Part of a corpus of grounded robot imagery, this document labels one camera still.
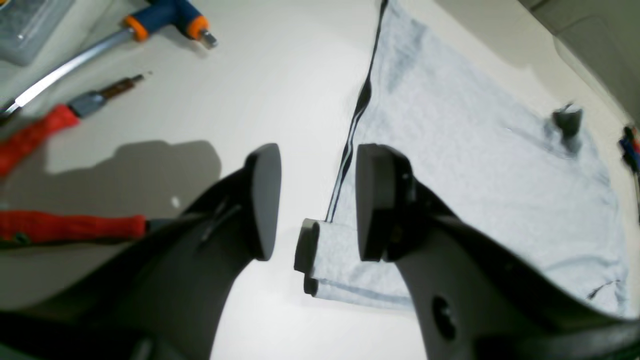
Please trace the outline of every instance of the white table surface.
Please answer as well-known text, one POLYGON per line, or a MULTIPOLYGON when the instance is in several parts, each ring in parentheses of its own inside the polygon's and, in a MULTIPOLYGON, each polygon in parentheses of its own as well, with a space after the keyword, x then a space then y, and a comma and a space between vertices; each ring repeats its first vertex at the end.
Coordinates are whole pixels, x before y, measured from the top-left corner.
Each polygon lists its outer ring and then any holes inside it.
MULTIPOLYGON (((556 51, 516 0, 401 0, 409 13, 540 115, 568 101, 586 109, 624 212, 634 308, 640 290, 631 176, 616 141, 626 120, 556 51)), ((294 272, 305 217, 322 219, 360 87, 371 60, 380 0, 193 0, 220 45, 212 51, 166 28, 126 44, 63 80, 25 118, 126 76, 147 79, 82 126, 47 142, 6 181, 3 205, 55 213, 149 217, 178 214, 245 156, 275 142, 282 191, 271 261, 236 280, 218 327, 215 359, 424 359, 413 314, 326 300, 294 272)), ((0 99, 118 29, 142 0, 77 0, 36 62, 0 63, 0 99)), ((125 245, 73 245, 0 253, 0 308, 60 291, 125 245)))

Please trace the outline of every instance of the screw hole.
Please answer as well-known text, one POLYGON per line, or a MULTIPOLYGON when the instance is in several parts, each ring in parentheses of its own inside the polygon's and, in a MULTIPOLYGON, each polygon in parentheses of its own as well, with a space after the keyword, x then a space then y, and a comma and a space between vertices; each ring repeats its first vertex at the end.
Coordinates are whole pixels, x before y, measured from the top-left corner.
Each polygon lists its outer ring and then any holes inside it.
POLYGON ((442 297, 435 297, 431 310, 440 335, 447 340, 453 340, 456 337, 456 326, 449 303, 442 297))

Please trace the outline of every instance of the small black object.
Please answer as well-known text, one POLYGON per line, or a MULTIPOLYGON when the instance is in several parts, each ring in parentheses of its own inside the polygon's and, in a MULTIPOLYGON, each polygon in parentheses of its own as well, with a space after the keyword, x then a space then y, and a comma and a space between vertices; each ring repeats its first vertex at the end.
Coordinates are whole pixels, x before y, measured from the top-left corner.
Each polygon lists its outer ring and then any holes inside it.
POLYGON ((630 126, 625 126, 623 128, 623 131, 625 133, 625 138, 627 138, 629 141, 633 141, 633 139, 636 137, 634 134, 634 130, 630 126))
POLYGON ((562 131, 564 139, 577 135, 582 124, 582 109, 569 111, 570 106, 571 104, 553 113, 554 123, 562 131))
POLYGON ((19 245, 29 245, 31 243, 29 235, 25 233, 16 233, 15 235, 13 235, 13 240, 19 245))
POLYGON ((358 147, 363 260, 394 261, 429 360, 635 359, 640 321, 607 316, 460 220, 401 153, 358 147))
POLYGON ((279 199, 280 152, 265 145, 69 289, 0 312, 0 347, 39 360, 208 360, 234 280, 271 257, 279 199))
POLYGON ((629 166, 629 168, 631 169, 631 172, 633 172, 634 174, 637 174, 638 172, 640 172, 640 168, 638 168, 638 163, 636 162, 636 159, 634 159, 634 156, 629 154, 628 152, 625 152, 624 154, 622 154, 622 160, 624 160, 624 162, 629 166))

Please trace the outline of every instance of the screwdriver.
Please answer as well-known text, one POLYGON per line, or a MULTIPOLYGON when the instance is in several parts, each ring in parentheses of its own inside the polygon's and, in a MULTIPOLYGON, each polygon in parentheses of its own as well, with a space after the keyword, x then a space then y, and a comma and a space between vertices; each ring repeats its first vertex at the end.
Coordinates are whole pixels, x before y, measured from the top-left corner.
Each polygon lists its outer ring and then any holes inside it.
POLYGON ((171 222, 142 215, 102 218, 39 211, 0 211, 0 248, 93 241, 137 240, 171 222))
POLYGON ((144 76, 124 78, 98 91, 90 91, 68 102, 59 104, 44 118, 18 131, 5 143, 0 144, 0 176, 7 176, 25 157, 31 154, 48 137, 62 129, 74 127, 98 111, 110 99, 136 86, 144 76))
POLYGON ((218 40, 209 32, 209 21, 189 0, 147 0, 147 2, 149 3, 148 7, 132 13, 124 19, 124 29, 98 41, 58 65, 16 98, 0 106, 0 127, 7 124, 36 96, 72 71, 122 43, 132 39, 144 42, 151 34, 165 26, 174 25, 186 38, 200 41, 209 49, 218 45, 218 40))

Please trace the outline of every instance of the red handle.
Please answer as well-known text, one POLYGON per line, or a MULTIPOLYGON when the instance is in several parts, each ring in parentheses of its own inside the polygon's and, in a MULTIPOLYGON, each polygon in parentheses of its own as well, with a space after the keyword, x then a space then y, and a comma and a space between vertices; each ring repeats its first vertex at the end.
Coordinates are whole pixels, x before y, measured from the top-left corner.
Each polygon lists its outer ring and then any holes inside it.
POLYGON ((57 105, 47 116, 20 130, 0 145, 0 176, 7 176, 27 155, 44 140, 67 127, 80 123, 67 105, 57 105))
POLYGON ((0 211, 0 241, 18 244, 97 238, 137 239, 145 234, 142 215, 129 218, 62 217, 38 211, 0 211))

